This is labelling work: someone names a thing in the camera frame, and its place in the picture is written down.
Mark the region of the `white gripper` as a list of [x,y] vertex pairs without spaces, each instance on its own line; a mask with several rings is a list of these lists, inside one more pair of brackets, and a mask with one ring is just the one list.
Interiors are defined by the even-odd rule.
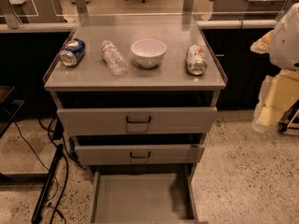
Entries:
[[299,3],[294,4],[271,30],[251,46],[250,50],[265,54],[271,64],[282,70],[274,77],[266,76],[253,113],[252,128],[265,133],[278,126],[284,114],[299,100]]

